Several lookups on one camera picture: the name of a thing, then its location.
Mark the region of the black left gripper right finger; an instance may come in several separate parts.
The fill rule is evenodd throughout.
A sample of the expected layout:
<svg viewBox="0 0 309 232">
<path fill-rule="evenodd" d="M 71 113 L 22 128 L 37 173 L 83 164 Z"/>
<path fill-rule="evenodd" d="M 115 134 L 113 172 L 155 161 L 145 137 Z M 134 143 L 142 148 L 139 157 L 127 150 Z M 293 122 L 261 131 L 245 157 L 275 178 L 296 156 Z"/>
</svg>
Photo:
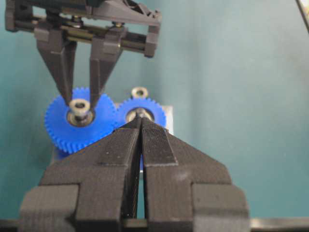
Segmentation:
<svg viewBox="0 0 309 232">
<path fill-rule="evenodd" d="M 144 118 L 140 128 L 151 232 L 248 232 L 244 192 L 217 160 Z"/>
</svg>

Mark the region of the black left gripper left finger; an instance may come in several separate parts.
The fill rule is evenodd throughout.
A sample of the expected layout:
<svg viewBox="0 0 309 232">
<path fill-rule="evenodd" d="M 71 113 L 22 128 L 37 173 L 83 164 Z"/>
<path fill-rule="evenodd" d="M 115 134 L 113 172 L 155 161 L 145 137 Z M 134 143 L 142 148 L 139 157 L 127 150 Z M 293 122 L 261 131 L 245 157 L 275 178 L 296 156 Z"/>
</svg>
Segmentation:
<svg viewBox="0 0 309 232">
<path fill-rule="evenodd" d="M 47 167 L 26 193 L 21 232 L 119 232 L 136 213 L 140 117 Z"/>
</svg>

